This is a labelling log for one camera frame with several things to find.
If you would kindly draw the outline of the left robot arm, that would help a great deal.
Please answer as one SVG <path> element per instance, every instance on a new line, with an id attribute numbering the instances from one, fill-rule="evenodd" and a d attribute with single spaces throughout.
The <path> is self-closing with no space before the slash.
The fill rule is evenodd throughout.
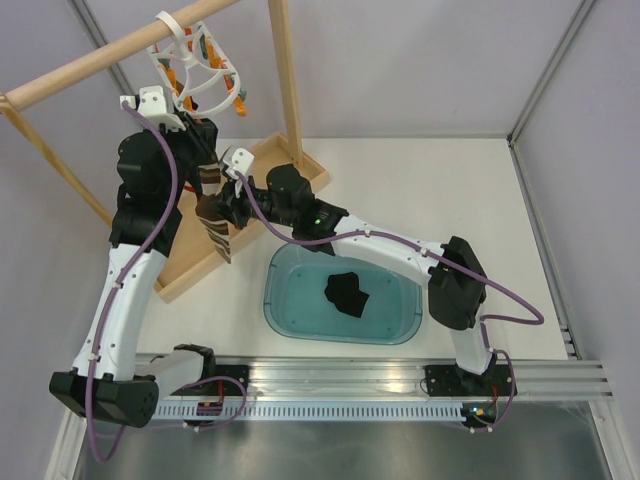
<path id="1" fill-rule="evenodd" d="M 182 220 L 177 203 L 185 184 L 202 189 L 198 169 L 216 159 L 216 125 L 178 117 L 181 129 L 143 129 L 118 147 L 121 184 L 103 292 L 71 369 L 49 382 L 50 393 L 80 417 L 142 428 L 158 401 L 183 385 L 198 395 L 218 385 L 206 347 L 181 345 L 159 367 L 135 367 L 142 320 Z"/>

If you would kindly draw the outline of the brown striped sock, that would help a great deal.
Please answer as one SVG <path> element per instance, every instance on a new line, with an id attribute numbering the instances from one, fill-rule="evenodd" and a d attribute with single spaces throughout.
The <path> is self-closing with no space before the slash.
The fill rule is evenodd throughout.
<path id="1" fill-rule="evenodd" d="M 228 264 L 231 263 L 230 233 L 228 222 L 214 210 L 214 197 L 218 193 L 222 174 L 219 163 L 199 166 L 201 193 L 197 194 L 195 213 L 204 226 L 216 252 Z"/>

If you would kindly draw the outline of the black sock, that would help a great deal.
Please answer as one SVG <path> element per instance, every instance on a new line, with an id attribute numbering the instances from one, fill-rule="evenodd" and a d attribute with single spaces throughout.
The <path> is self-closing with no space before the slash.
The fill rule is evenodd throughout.
<path id="1" fill-rule="evenodd" d="M 355 272 L 329 275 L 324 294 L 339 312 L 355 318 L 362 317 L 370 297 L 360 288 L 359 276 Z"/>

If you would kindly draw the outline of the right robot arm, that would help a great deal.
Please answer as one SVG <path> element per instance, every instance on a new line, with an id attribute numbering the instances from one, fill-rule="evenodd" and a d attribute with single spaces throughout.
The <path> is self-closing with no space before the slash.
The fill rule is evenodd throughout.
<path id="1" fill-rule="evenodd" d="M 252 177 L 230 178 L 218 192 L 201 196 L 195 212 L 221 251 L 228 249 L 224 226 L 242 230 L 252 219 L 264 220 L 291 228 L 292 243 L 312 252 L 368 262 L 420 285 L 427 292 L 431 318 L 450 331 L 460 388 L 478 394 L 491 385 L 496 357 L 479 320 L 486 299 L 485 272 L 466 240 L 425 242 L 378 231 L 317 198 L 291 164 L 270 170 L 263 189 Z"/>

